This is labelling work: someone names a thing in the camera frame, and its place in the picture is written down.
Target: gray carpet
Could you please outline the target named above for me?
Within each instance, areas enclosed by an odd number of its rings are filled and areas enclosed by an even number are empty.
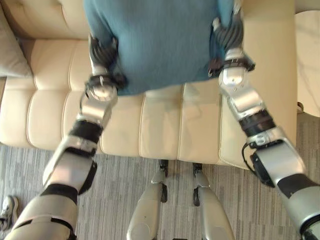
[[[297,149],[308,175],[320,182],[320,119],[298,116]],[[24,207],[42,189],[42,174],[52,152],[0,146],[0,199],[16,195]],[[151,180],[151,159],[98,155],[98,171],[79,200],[79,240],[124,240],[135,205]],[[299,239],[276,192],[249,171],[206,165],[204,171],[221,200],[237,240]],[[169,162],[168,202],[162,205],[158,239],[201,239],[199,208],[193,206],[192,164]]]

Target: cream leather sofa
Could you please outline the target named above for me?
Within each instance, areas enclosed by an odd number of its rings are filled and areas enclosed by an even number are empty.
[[[25,38],[24,53],[34,73],[6,79],[0,142],[54,150],[75,120],[91,73],[82,0],[0,2],[15,34]],[[256,62],[250,80],[295,143],[294,0],[245,0],[244,14],[244,49]],[[99,152],[245,168],[245,139],[213,79],[120,97]]]

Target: blue sweater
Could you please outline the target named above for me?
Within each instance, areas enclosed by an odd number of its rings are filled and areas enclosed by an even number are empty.
[[[221,56],[212,22],[228,25],[233,0],[84,0],[91,33],[106,47],[115,37],[114,72],[134,95],[186,82],[208,80],[208,64]]]

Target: white shoe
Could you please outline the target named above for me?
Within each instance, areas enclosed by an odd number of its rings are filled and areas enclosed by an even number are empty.
[[[5,231],[11,228],[18,219],[18,198],[15,196],[6,196],[2,203],[0,214],[0,231]]]

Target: gray cushion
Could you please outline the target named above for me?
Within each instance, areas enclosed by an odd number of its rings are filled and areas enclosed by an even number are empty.
[[[0,77],[29,77],[32,71],[0,5]]]

